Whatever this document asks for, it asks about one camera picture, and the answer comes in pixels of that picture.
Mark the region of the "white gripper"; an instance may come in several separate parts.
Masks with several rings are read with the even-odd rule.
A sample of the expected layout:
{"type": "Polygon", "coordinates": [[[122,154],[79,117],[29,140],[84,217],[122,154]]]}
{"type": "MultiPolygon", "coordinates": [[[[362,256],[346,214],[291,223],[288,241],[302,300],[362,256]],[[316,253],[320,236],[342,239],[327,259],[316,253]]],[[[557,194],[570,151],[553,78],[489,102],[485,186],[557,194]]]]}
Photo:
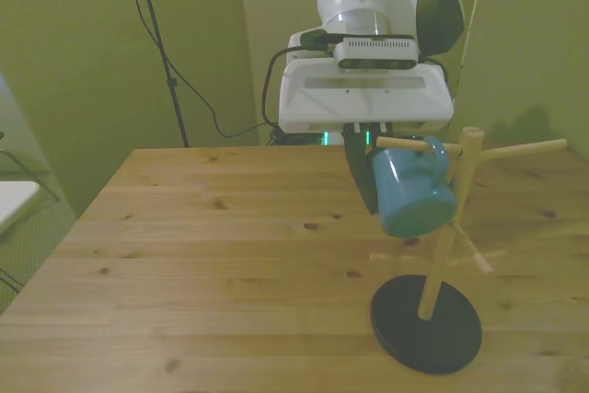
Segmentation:
{"type": "Polygon", "coordinates": [[[278,124],[286,133],[337,132],[355,185],[370,215],[377,213],[375,177],[365,130],[394,136],[393,124],[435,131],[454,114],[443,68],[428,64],[410,35],[301,32],[280,86],[278,124]]]}

